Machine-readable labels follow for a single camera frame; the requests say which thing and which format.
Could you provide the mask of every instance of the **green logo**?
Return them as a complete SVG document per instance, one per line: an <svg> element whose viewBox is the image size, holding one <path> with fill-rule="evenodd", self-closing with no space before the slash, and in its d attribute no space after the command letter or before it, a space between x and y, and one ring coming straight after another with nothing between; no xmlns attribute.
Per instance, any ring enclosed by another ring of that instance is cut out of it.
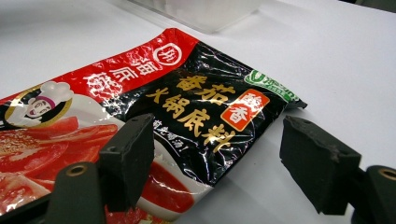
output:
<svg viewBox="0 0 396 224"><path fill-rule="evenodd" d="M282 86L279 82L271 79L259 71L253 70L247 76L245 76L246 83L254 86L263 87L269 91L272 91L276 95L282 97L286 102L298 101L299 97L293 92Z"/></svg>

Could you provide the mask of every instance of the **red packaging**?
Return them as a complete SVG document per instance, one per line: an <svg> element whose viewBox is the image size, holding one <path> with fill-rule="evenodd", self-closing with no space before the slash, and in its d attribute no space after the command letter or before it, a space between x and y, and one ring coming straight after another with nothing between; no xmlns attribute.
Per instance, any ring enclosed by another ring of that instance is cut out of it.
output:
<svg viewBox="0 0 396 224"><path fill-rule="evenodd" d="M123 123L154 114L155 159L138 208L108 223L166 223L205 196L286 107L287 88L178 29L0 101L0 214L96 161Z"/></svg>

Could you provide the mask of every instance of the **hot pot seasoning package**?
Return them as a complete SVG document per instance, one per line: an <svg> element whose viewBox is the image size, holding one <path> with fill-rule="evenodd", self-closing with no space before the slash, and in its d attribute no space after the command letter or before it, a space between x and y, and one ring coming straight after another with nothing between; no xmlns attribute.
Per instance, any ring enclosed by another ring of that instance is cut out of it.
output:
<svg viewBox="0 0 396 224"><path fill-rule="evenodd" d="M0 214L52 191L57 173L123 123L154 115L155 159L135 210L107 223L167 223L212 190L293 92L178 29L0 101Z"/></svg>

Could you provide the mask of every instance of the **plastic packaging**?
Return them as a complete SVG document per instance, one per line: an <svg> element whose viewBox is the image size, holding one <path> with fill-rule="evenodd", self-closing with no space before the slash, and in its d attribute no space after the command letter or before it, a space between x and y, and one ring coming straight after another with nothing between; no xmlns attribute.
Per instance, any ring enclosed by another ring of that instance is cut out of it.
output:
<svg viewBox="0 0 396 224"><path fill-rule="evenodd" d="M204 33L213 33L258 9L262 0L130 0Z"/></svg>
<svg viewBox="0 0 396 224"><path fill-rule="evenodd" d="M0 211L49 193L59 170L96 161L126 120L151 113L155 159L138 208L107 213L107 222L173 221L216 186L286 107L305 106L267 75L166 29L139 47L0 100L0 190L7 192ZM14 189L16 178L26 179L23 190Z"/></svg>

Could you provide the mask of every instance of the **cartoon chef illustration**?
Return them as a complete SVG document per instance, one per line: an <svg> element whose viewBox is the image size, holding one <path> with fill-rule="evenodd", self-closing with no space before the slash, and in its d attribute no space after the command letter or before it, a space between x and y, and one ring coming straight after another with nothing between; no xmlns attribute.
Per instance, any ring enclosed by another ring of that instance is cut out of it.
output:
<svg viewBox="0 0 396 224"><path fill-rule="evenodd" d="M7 122L15 126L33 127L41 123L42 116L60 102L73 97L70 85L65 82L49 81L41 85L40 94L31 98L28 104L17 104Z"/></svg>

